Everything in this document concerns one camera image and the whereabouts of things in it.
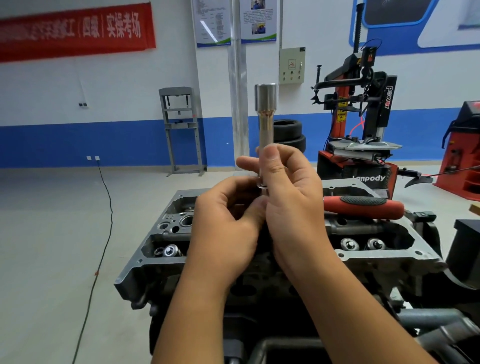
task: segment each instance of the yellow warning label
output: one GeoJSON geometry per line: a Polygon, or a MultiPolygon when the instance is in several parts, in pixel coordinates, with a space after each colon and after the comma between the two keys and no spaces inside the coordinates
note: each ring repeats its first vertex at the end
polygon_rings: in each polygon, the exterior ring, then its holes
{"type": "MultiPolygon", "coordinates": [[[[348,106],[348,102],[339,102],[338,107],[346,107],[348,106]]],[[[336,111],[336,122],[343,122],[347,120],[347,112],[345,110],[338,110],[336,111]]]]}

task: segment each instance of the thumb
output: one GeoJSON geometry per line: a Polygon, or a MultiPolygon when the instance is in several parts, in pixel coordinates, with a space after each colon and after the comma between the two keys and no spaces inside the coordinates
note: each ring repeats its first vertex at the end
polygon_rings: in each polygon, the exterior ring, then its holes
{"type": "Polygon", "coordinates": [[[268,197],[259,196],[253,200],[248,208],[243,213],[243,216],[239,221],[246,222],[249,225],[253,225],[260,231],[265,222],[265,211],[267,207],[268,197]]]}
{"type": "Polygon", "coordinates": [[[260,154],[260,173],[272,196],[280,194],[287,186],[292,185],[275,144],[263,148],[260,154]]]}

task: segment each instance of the forearm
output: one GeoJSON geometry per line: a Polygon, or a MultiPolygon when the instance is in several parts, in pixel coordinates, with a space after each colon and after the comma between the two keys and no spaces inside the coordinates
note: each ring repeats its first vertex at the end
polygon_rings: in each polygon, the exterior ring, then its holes
{"type": "Polygon", "coordinates": [[[226,295],[184,274],[158,336],[152,364],[223,364],[226,295]]]}
{"type": "Polygon", "coordinates": [[[335,255],[295,287],[333,363],[436,363],[335,255]]]}

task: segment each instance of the red banner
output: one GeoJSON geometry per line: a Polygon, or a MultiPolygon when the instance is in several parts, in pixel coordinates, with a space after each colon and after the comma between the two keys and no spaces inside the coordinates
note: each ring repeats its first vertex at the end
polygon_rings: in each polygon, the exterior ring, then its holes
{"type": "Polygon", "coordinates": [[[0,21],[0,62],[155,48],[150,3],[0,21]]]}

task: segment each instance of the right hand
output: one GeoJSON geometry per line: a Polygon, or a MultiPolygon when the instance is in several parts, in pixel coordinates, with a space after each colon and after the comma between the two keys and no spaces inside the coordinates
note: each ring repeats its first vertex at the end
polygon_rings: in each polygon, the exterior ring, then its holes
{"type": "Polygon", "coordinates": [[[260,158],[242,156],[237,165],[256,173],[262,170],[274,255],[290,280],[308,275],[322,263],[319,260],[338,259],[325,229],[322,181],[298,149],[271,144],[260,158]]]}

